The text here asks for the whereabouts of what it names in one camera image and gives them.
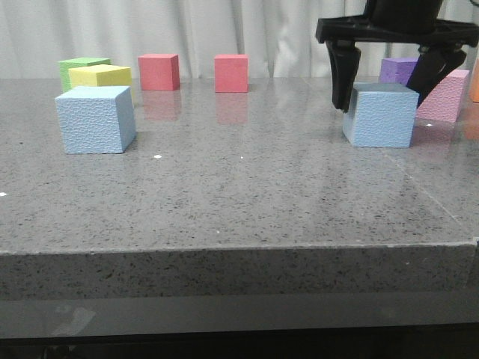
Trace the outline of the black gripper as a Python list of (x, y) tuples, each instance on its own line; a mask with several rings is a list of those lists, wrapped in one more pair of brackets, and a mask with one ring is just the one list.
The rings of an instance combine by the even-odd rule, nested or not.
[(361, 50), (356, 42), (416, 43), (419, 57), (406, 86), (418, 93), (417, 107), (478, 45), (478, 26), (438, 18), (441, 1), (367, 1), (362, 15), (319, 19), (316, 38), (326, 43), (332, 71), (332, 103), (348, 112)]

